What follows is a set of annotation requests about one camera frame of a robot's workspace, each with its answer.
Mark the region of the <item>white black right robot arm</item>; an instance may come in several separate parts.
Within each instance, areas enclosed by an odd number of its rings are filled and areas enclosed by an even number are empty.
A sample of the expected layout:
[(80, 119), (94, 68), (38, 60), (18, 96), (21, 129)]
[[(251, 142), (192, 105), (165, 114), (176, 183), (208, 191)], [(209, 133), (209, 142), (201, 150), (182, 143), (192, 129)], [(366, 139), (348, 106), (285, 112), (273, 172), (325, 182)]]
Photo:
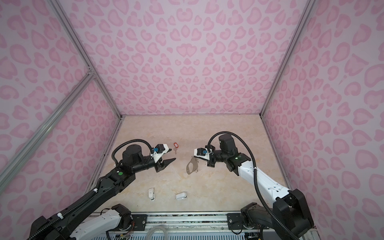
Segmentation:
[(304, 194), (282, 186), (258, 168), (251, 148), (238, 135), (216, 133), (205, 147), (195, 149), (194, 156), (211, 168), (224, 163), (230, 172), (255, 188), (259, 203), (250, 203), (240, 213), (227, 215), (228, 228), (234, 234), (256, 229), (261, 240), (264, 230), (272, 229), (282, 240), (298, 240), (315, 226)]

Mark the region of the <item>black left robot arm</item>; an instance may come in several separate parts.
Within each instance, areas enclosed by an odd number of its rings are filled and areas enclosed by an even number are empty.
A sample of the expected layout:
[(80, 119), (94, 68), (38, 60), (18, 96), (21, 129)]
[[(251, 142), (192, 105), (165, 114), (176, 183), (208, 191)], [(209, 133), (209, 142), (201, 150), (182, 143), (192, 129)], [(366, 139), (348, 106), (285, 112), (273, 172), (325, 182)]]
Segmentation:
[(102, 232), (132, 226), (130, 211), (122, 205), (111, 208), (102, 216), (90, 222), (85, 220), (102, 204), (127, 188), (135, 179), (136, 173), (155, 169), (164, 170), (174, 159), (163, 159), (171, 152), (166, 144), (150, 148), (144, 156), (142, 148), (133, 141), (128, 142), (122, 159), (105, 176), (97, 180), (96, 186), (67, 208), (49, 218), (36, 219), (31, 226), (30, 240), (80, 240), (92, 239)]

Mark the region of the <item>white stapler left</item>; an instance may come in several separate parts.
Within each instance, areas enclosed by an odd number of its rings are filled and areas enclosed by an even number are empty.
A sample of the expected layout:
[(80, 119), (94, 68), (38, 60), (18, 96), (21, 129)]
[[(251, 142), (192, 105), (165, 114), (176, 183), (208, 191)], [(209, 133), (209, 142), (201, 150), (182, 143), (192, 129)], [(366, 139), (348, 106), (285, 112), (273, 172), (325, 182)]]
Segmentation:
[(151, 202), (155, 201), (156, 196), (155, 196), (155, 189), (154, 188), (150, 188), (148, 190), (148, 197), (149, 197)]

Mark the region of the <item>white stapler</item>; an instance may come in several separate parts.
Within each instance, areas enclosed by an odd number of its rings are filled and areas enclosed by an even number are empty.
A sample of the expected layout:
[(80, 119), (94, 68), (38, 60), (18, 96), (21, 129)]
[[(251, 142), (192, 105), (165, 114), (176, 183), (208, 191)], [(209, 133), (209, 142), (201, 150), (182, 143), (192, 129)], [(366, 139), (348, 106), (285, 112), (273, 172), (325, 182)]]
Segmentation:
[(187, 198), (187, 193), (186, 192), (181, 192), (176, 194), (175, 196), (176, 200), (183, 200)]
[(155, 201), (156, 196), (155, 196), (155, 189), (154, 188), (150, 188), (148, 190), (148, 197), (149, 197), (151, 202)]

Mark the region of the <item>white stapler right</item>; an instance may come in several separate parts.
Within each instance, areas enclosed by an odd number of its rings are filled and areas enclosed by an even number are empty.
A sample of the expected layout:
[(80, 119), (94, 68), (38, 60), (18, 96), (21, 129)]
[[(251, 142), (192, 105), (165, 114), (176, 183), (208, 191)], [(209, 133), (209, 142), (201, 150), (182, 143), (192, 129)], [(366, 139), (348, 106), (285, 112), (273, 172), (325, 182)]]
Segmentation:
[(187, 193), (186, 192), (181, 192), (176, 194), (175, 196), (176, 200), (183, 200), (187, 198)]

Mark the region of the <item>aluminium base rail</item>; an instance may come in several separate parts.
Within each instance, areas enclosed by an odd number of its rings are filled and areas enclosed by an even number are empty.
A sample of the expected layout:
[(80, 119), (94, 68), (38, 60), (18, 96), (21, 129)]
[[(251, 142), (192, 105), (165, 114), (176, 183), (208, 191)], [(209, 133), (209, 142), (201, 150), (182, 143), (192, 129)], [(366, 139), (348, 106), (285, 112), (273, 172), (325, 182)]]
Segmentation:
[(145, 240), (153, 227), (161, 226), (166, 231), (157, 230), (151, 240), (257, 240), (259, 227), (241, 227), (241, 212), (133, 212), (140, 220), (135, 229), (110, 231), (97, 235), (95, 240)]

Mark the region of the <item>aluminium diagonal frame bar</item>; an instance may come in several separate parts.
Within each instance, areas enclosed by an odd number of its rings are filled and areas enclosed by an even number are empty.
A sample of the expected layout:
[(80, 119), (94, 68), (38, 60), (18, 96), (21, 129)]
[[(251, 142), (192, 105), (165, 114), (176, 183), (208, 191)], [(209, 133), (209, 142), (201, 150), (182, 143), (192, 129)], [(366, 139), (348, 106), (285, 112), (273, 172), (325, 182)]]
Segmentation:
[(32, 137), (19, 149), (10, 162), (1, 172), (1, 193), (5, 191), (7, 186), (12, 182), (15, 176), (21, 171), (31, 155), (35, 153), (37, 148), (44, 142), (47, 136), (57, 126), (60, 120), (77, 101), (79, 96), (88, 87), (94, 79), (94, 72), (87, 73), (79, 84), (64, 98), (53, 113), (40, 125), (34, 132)]

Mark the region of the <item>aluminium frame post left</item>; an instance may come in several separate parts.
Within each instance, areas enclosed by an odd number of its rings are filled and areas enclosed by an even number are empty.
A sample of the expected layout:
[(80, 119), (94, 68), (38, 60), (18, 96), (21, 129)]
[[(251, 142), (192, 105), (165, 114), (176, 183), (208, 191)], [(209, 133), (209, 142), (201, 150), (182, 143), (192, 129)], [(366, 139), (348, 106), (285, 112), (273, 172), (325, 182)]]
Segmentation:
[(94, 76), (95, 81), (101, 90), (102, 94), (106, 98), (107, 103), (112, 108), (114, 114), (117, 116), (119, 120), (123, 118), (123, 115), (119, 111), (117, 104), (113, 100), (111, 94), (107, 90), (106, 85), (102, 81), (102, 78), (100, 77), (98, 71), (96, 70), (95, 65), (93, 64), (90, 55), (87, 53), (86, 48), (84, 44), (82, 43), (81, 39), (79, 38), (78, 34), (76, 33), (75, 29), (73, 28), (73, 25), (68, 17), (68, 15), (65, 13), (63, 6), (61, 5), (60, 1), (54, 0), (54, 1), (47, 1), (49, 6), (51, 7), (53, 13), (58, 18), (58, 21), (62, 25), (63, 29), (67, 33), (68, 37), (70, 38), (73, 46), (77, 50), (78, 54), (80, 55), (81, 59), (89, 69), (89, 72)]

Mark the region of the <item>aluminium corner frame post right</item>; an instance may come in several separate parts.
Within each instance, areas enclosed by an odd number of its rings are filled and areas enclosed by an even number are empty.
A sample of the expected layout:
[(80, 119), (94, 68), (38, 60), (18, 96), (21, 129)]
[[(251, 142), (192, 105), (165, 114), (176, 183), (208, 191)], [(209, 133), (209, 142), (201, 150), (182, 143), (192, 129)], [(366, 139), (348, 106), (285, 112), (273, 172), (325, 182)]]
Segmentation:
[(318, 5), (319, 1), (316, 0), (309, 0), (306, 2), (305, 8), (303, 10), (303, 13), (301, 17), (299, 18), (298, 25), (293, 32), (293, 35), (289, 41), (288, 47), (285, 50), (285, 54), (283, 55), (282, 61), (279, 65), (278, 71), (275, 75), (275, 78), (272, 82), (271, 88), (267, 94), (266, 101), (262, 107), (262, 110), (260, 112), (260, 117), (261, 119), (264, 118), (266, 115), (266, 112), (268, 110), (268, 107), (270, 105), (270, 102), (272, 101), (272, 97), (274, 96), (274, 93), (277, 89), (277, 86), (282, 79), (283, 73), (285, 72), (287, 66), (289, 65), (289, 62), (295, 53), (295, 50), (297, 48), (297, 45), (300, 41), (300, 38), (302, 37), (312, 15), (316, 11), (316, 7)]

